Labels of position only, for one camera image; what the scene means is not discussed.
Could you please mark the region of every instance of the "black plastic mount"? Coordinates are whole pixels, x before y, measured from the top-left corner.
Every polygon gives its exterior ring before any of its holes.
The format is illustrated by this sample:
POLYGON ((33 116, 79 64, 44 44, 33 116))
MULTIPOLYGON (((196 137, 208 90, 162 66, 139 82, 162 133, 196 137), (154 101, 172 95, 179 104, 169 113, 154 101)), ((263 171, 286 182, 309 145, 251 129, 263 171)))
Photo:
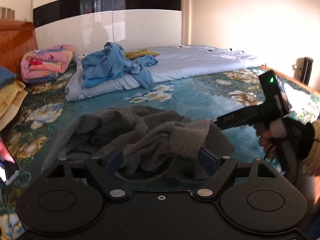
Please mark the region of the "black plastic mount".
POLYGON ((17 201, 26 229, 18 240, 307 239, 296 229, 303 195, 261 158, 238 163, 202 148, 210 179, 195 192, 165 193, 119 187, 112 175, 123 158, 117 149, 84 163, 56 161, 17 201))

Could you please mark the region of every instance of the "pink blanket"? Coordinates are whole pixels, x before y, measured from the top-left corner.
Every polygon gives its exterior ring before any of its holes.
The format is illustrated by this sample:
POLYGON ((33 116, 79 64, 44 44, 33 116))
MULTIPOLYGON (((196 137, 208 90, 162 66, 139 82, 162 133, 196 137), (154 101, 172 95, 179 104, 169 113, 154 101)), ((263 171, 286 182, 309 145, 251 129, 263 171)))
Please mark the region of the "pink blanket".
POLYGON ((75 51, 73 45, 29 51, 21 60, 22 80, 28 83, 34 79, 58 77, 67 70, 75 51))

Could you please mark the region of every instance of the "teal floral bedspread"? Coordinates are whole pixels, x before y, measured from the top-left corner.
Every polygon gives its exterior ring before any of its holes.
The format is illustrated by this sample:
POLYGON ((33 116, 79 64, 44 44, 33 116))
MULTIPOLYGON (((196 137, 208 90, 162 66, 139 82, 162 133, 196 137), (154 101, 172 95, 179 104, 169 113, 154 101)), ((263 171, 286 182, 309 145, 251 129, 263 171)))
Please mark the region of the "teal floral bedspread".
MULTIPOLYGON (((215 120, 217 116, 264 101, 258 79, 264 70, 251 68, 159 83, 149 90, 122 90, 78 102, 67 102, 64 88, 75 71, 73 65, 55 82, 28 87, 29 94, 21 111, 5 135, 4 141, 19 164, 21 173, 11 185, 2 183, 0 186, 0 240, 16 239, 23 233, 15 214, 16 200, 39 177, 41 164, 55 143, 57 134, 80 115, 110 107, 141 104, 164 110, 173 109, 192 120, 215 120)), ((291 112, 290 116, 303 123, 316 119, 319 98, 286 79, 283 82, 304 91, 313 101, 310 106, 291 112)), ((236 147, 233 157, 242 162, 263 157, 254 128, 237 127, 224 133, 236 147)))

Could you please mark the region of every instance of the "metal screw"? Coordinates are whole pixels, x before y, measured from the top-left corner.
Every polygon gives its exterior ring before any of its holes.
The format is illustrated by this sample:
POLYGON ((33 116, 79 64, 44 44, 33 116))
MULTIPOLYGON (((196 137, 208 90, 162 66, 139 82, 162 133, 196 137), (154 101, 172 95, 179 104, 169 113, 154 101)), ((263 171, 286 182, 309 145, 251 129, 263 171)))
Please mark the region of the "metal screw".
POLYGON ((158 199, 159 200, 165 200, 167 197, 166 196, 163 196, 163 195, 160 195, 160 196, 158 196, 158 199))
POLYGON ((113 189, 110 191, 110 196, 112 197, 123 197, 125 195, 125 191, 122 189, 113 189))
POLYGON ((197 191, 197 194, 201 197, 209 197, 213 194, 212 190, 207 189, 207 188, 202 188, 197 191))

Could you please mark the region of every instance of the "phone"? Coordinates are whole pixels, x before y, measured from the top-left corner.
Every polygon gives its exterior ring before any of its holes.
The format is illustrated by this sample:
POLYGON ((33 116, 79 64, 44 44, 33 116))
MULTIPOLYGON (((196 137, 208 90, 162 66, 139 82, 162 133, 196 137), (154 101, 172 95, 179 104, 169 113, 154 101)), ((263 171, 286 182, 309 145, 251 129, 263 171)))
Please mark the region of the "phone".
POLYGON ((0 137, 0 178, 9 185, 19 175, 19 166, 0 137))
POLYGON ((282 82, 281 78, 278 77, 277 75, 276 75, 276 79, 277 79, 277 82, 278 82, 278 85, 279 85, 279 88, 280 88, 280 92, 281 92, 282 99, 283 99, 283 102, 285 104, 285 107, 288 108, 288 112, 290 112, 291 109, 292 109, 292 106, 291 106, 291 104, 290 104, 290 102, 289 102, 289 100, 287 98, 287 94, 285 93, 283 82, 282 82))

